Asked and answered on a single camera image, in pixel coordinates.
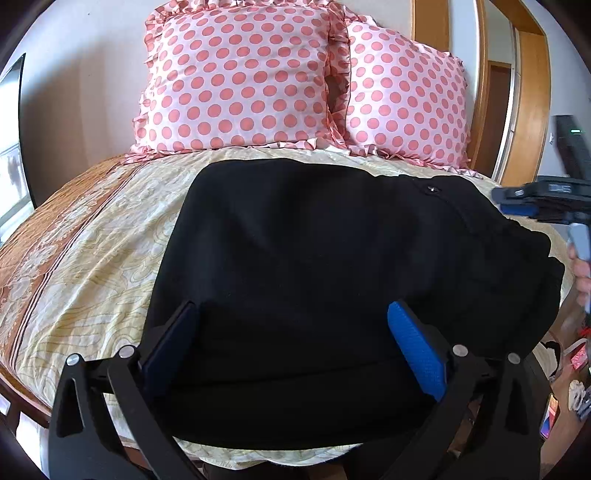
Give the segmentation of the person's right hand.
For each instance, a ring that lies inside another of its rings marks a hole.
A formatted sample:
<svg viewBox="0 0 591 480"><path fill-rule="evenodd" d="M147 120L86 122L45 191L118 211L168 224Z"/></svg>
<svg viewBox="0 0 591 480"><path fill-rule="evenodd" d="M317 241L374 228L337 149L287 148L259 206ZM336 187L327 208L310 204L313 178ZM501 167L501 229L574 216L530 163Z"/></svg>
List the person's right hand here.
<svg viewBox="0 0 591 480"><path fill-rule="evenodd" d="M590 264L577 256L576 249L572 244L569 245L568 256L575 276L577 303L581 307L586 307L590 302L591 293Z"/></svg>

